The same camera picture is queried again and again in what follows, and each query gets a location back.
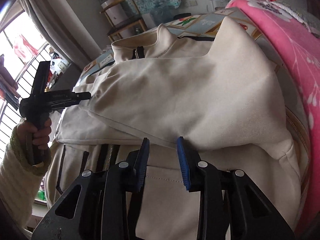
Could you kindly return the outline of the left forearm cream fuzzy sleeve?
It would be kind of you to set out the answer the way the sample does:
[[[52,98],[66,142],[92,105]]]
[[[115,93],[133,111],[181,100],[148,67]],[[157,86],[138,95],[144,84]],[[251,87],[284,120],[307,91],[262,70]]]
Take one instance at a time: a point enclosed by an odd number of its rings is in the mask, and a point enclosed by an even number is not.
[[[19,228],[24,228],[31,217],[32,204],[52,159],[47,148],[43,163],[30,165],[22,144],[25,139],[25,133],[15,127],[1,163],[1,201]]]

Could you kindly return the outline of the person's left hand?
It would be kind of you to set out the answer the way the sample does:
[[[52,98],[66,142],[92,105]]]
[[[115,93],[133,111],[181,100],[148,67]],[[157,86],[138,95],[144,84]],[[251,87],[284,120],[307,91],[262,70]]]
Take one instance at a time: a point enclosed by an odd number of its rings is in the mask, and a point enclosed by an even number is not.
[[[48,142],[50,141],[49,135],[51,129],[52,120],[48,118],[44,123],[44,128],[38,130],[31,122],[23,121],[17,126],[17,137],[22,146],[26,145],[27,135],[31,134],[32,144],[39,150],[46,150],[48,148]]]

